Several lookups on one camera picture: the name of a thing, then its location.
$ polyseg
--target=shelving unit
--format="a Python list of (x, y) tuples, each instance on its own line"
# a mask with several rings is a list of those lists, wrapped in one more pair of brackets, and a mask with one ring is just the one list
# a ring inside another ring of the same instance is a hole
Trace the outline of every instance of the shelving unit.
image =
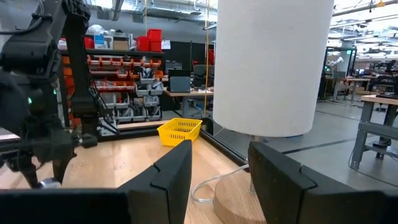
[[(153, 96), (151, 89), (156, 80), (163, 77), (158, 69), (162, 65), (163, 53), (103, 49), (86, 49), (86, 53), (96, 88), (108, 111), (111, 111), (110, 118), (107, 118), (111, 125), (162, 119), (157, 95), (162, 94), (163, 84), (161, 91), (159, 88), (153, 91)], [(73, 74), (67, 50), (61, 50), (61, 55), (67, 100), (63, 110), (70, 111), (70, 96), (74, 91)], [(80, 124), (70, 113), (66, 119), (72, 128)], [(109, 126), (103, 118), (100, 121)], [(100, 132), (103, 136), (114, 134), (104, 128)]]

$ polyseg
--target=gray floor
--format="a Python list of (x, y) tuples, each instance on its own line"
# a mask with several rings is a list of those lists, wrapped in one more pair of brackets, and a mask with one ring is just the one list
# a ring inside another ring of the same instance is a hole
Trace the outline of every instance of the gray floor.
[[(360, 102), (340, 100), (338, 103), (318, 102), (313, 128), (303, 136), (293, 138), (266, 138), (266, 144), (274, 149), (288, 153), (288, 156), (302, 164), (315, 169), (322, 174), (334, 178), (356, 189), (396, 189), (396, 187), (367, 177), (349, 168), (348, 160), (354, 147), (358, 121), (362, 112)], [(197, 112), (190, 108), (189, 113)], [(385, 113), (375, 111), (373, 122), (382, 123)], [(163, 118), (178, 117), (173, 111), (164, 111)], [(215, 124), (216, 138), (225, 142), (229, 147), (247, 156), (249, 136), (222, 129)], [(375, 152), (365, 152), (359, 171), (398, 185), (398, 162), (385, 157), (384, 160), (375, 159)]]

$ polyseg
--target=workbench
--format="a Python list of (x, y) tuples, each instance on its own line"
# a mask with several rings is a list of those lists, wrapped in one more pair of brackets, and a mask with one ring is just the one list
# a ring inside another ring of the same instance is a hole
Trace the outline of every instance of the workbench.
[[(216, 139), (209, 140), (208, 134), (202, 132), (204, 130), (201, 130), (201, 137), (198, 137), (192, 146), (191, 188), (210, 177), (238, 168), (234, 159), (229, 159), (229, 156), (223, 154), (225, 152), (218, 146), (222, 143)], [(78, 155), (69, 163), (62, 187), (116, 188), (140, 174), (172, 148), (161, 145), (158, 135), (102, 142), (89, 149), (76, 148)], [(37, 175), (39, 180), (51, 177), (51, 164), (44, 165), (37, 171)], [(216, 183), (217, 181), (210, 182), (202, 187), (196, 196), (212, 198)], [(28, 188), (20, 173), (11, 172), (7, 166), (0, 169), (0, 189), (20, 188)], [(212, 204), (194, 202), (191, 197), (188, 199), (185, 223), (222, 224)]]
[[(368, 82), (370, 81), (369, 78), (333, 78), (335, 80), (335, 90), (333, 92), (333, 101), (337, 100), (337, 93), (339, 90), (344, 90), (347, 88), (350, 88), (353, 93), (351, 94), (351, 101), (354, 101), (354, 98), (356, 96), (356, 87), (358, 82)], [(353, 82), (353, 86), (347, 86), (345, 84), (340, 84), (340, 81), (344, 82)]]
[[(350, 165), (354, 169), (359, 169), (362, 155), (366, 151), (377, 152), (376, 158), (378, 159), (383, 159), (384, 155), (398, 158), (397, 150), (390, 147), (391, 139), (398, 140), (398, 128), (392, 127), (396, 118), (398, 100), (378, 98), (376, 95), (362, 96), (361, 100), (364, 102), (364, 105)], [(388, 105), (383, 124), (371, 122), (375, 103)], [(380, 136), (380, 138), (372, 144), (366, 144), (368, 134)]]
[(188, 108), (189, 108), (189, 102), (188, 99), (189, 98), (197, 98), (197, 97), (201, 97), (203, 98), (205, 95), (207, 95), (207, 97), (213, 97), (214, 96), (214, 92), (210, 91), (210, 90), (192, 90), (190, 93), (171, 93), (168, 90), (164, 90), (163, 91), (166, 95), (168, 96), (180, 96), (182, 97), (182, 114), (181, 117), (183, 118), (188, 118), (190, 115), (188, 115)]

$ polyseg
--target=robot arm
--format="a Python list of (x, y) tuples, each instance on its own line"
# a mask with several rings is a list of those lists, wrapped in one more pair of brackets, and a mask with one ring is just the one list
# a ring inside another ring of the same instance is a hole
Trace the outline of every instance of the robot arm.
[[(54, 177), (62, 183), (75, 156), (74, 148), (96, 145), (94, 136), (78, 138), (63, 130), (55, 90), (62, 62), (57, 43), (64, 33), (75, 82), (74, 114), (82, 118), (83, 125), (96, 128), (97, 100), (89, 91), (90, 71), (83, 43), (89, 19), (90, 11), (80, 0), (39, 0), (27, 30), (0, 32), (12, 35), (0, 55), (0, 126), (21, 137), (16, 145), (0, 146), (0, 156), (11, 170), (21, 171), (32, 188), (40, 187), (32, 156), (40, 163), (53, 161)], [(87, 133), (95, 134), (95, 128)]]

